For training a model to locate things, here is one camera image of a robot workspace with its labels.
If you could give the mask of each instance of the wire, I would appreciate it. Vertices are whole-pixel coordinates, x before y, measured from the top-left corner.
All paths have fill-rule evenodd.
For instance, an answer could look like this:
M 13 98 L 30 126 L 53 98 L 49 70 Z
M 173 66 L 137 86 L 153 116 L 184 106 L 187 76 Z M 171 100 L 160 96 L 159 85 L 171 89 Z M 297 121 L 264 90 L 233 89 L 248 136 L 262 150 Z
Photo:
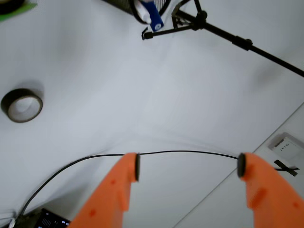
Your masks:
M 13 219 L 13 217 L 8 217 L 8 218 L 0 218 L 0 220 L 5 220 L 5 219 Z
M 204 153 L 204 154 L 211 154 L 211 155 L 217 155 L 217 156 L 222 156 L 222 157 L 227 157 L 227 158 L 233 158 L 233 159 L 238 159 L 235 156 L 227 155 L 227 154 L 221 154 L 221 153 L 213 153 L 213 152 L 205 152 L 205 151 L 158 151 L 158 152 L 148 152 L 148 153 L 140 153 L 140 155 L 151 155 L 151 154 L 159 154 L 159 153 L 171 153 L 171 152 L 191 152 L 191 153 Z M 113 157 L 113 156 L 124 156 L 124 154 L 100 154 L 100 155 L 93 155 L 93 156 L 87 156 L 81 159 L 78 159 L 72 163 L 69 163 L 68 165 L 64 166 L 57 172 L 55 172 L 50 178 L 48 178 L 35 192 L 34 194 L 28 199 L 28 201 L 24 204 L 23 208 L 21 209 L 19 215 L 17 216 L 17 219 L 20 219 L 30 204 L 30 202 L 34 199 L 34 197 L 52 180 L 54 179 L 59 173 L 62 171 L 66 170 L 67 168 L 71 167 L 72 165 L 75 165 L 79 162 L 82 162 L 87 159 L 91 158 L 99 158 L 99 157 Z M 288 170 L 299 170 L 298 168 L 288 168 L 288 169 L 275 169 L 277 171 L 288 171 Z

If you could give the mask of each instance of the black electronic device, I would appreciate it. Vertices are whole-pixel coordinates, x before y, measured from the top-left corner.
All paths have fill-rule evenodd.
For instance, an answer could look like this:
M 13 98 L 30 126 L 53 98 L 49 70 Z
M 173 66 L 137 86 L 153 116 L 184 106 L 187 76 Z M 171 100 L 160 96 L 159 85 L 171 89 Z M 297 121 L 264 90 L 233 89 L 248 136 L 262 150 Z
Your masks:
M 70 220 L 56 215 L 46 209 L 42 209 L 40 217 L 34 228 L 65 228 Z

